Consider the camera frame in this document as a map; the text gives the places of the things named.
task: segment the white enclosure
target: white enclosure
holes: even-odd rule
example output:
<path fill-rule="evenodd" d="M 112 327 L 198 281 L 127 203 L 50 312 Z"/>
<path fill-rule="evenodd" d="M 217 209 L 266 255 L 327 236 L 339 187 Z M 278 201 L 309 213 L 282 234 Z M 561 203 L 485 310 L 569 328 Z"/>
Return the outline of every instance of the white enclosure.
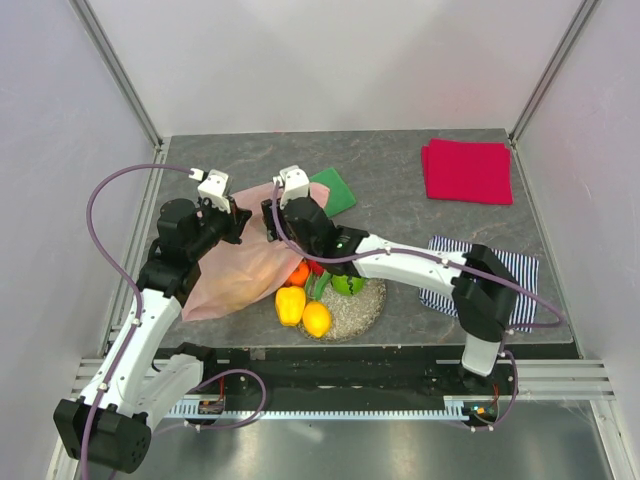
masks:
<path fill-rule="evenodd" d="M 585 353 L 640 446 L 640 62 L 634 0 L 602 2 L 520 142 Z"/>
<path fill-rule="evenodd" d="M 41 479 L 53 409 L 97 353 L 117 280 L 87 234 L 87 198 L 114 170 L 152 161 L 153 146 L 66 2 L 6 4 L 0 63 L 0 478 Z M 118 259 L 140 183 L 123 179 L 96 205 Z"/>
<path fill-rule="evenodd" d="M 93 0 L 162 135 L 511 128 L 578 0 Z"/>
<path fill-rule="evenodd" d="M 512 132 L 581 353 L 604 360 L 623 439 L 640 452 L 637 0 L 10 3 L 0 478 L 45 477 L 52 412 L 105 337 L 117 276 L 86 233 L 90 192 L 154 161 L 160 137 L 221 133 Z M 96 206 L 117 259 L 152 208 L 140 207 L 142 176 L 118 180 Z"/>

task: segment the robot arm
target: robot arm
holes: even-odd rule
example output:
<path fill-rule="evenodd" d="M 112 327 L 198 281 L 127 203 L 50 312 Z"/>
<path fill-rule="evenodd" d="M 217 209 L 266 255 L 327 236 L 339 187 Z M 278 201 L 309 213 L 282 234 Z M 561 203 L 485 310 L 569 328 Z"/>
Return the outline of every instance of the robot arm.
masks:
<path fill-rule="evenodd" d="M 274 183 L 284 187 L 277 212 L 285 234 L 311 255 L 333 259 L 372 251 L 411 250 L 468 265 L 515 283 L 507 268 L 483 245 L 473 245 L 466 253 L 438 252 L 393 243 L 364 230 L 336 227 L 310 197 L 309 179 L 297 166 L 281 170 Z M 271 200 L 262 203 L 262 211 L 269 239 L 275 240 L 278 234 Z M 462 366 L 481 377 L 492 372 L 517 299 L 513 290 L 449 268 L 444 263 L 410 254 L 381 253 L 344 263 L 319 263 L 334 275 L 393 280 L 426 288 L 452 299 L 460 324 L 467 333 Z"/>
<path fill-rule="evenodd" d="M 226 174 L 193 172 L 191 178 L 200 182 L 198 206 L 180 198 L 160 210 L 158 238 L 137 281 L 143 299 L 140 319 L 136 319 L 134 304 L 103 364 L 78 400 L 61 400 L 55 410 L 54 422 L 72 458 L 80 458 L 84 425 L 99 390 L 104 394 L 93 421 L 88 458 L 131 473 L 146 455 L 160 420 L 203 380 L 211 350 L 183 344 L 153 380 L 142 383 L 160 341 L 200 277 L 198 261 L 221 240 L 241 243 L 240 236 L 251 217 L 251 211 L 238 208 L 228 195 Z M 112 373 L 108 384 L 107 372 Z"/>

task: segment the metal floor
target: metal floor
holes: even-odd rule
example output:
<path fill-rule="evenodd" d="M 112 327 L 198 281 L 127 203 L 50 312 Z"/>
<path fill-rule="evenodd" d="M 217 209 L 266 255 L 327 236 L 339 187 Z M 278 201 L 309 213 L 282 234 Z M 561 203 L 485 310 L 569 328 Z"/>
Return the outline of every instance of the metal floor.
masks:
<path fill-rule="evenodd" d="M 258 421 L 154 439 L 129 480 L 613 480 L 589 404 L 518 402 L 493 433 L 424 421 Z M 108 472 L 92 469 L 92 479 Z"/>

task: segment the blue and white striped towel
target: blue and white striped towel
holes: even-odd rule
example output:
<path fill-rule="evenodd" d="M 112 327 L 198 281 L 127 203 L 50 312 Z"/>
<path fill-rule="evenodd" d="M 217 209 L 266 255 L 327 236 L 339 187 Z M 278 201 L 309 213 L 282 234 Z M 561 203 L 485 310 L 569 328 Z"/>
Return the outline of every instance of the blue and white striped towel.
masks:
<path fill-rule="evenodd" d="M 430 250 L 439 252 L 468 252 L 471 250 L 471 243 L 452 240 L 446 237 L 435 236 L 429 242 Z M 498 259 L 504 263 L 507 270 L 511 272 L 513 278 L 518 284 L 527 290 L 538 293 L 538 266 L 539 262 L 533 257 L 522 255 L 520 253 L 505 252 L 503 250 L 493 250 Z M 438 312 L 442 312 L 452 317 L 457 317 L 458 312 L 453 304 L 453 300 L 449 300 L 442 295 L 430 290 L 420 289 L 420 301 L 423 305 L 433 308 Z M 526 295 L 518 295 L 516 306 L 513 309 L 509 324 L 514 323 L 533 323 L 536 314 L 536 302 Z M 531 332 L 530 328 L 519 328 L 524 332 Z"/>

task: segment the red pepper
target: red pepper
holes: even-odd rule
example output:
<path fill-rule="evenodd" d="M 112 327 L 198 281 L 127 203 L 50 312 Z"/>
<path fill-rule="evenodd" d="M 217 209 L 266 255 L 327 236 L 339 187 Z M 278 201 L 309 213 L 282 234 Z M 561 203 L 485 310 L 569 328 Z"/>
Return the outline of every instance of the red pepper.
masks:
<path fill-rule="evenodd" d="M 309 268 L 311 269 L 311 271 L 316 275 L 318 275 L 319 277 L 322 276 L 322 274 L 324 273 L 324 268 L 321 267 L 318 264 L 318 262 L 314 262 L 313 260 L 307 260 L 307 264 L 309 265 Z"/>

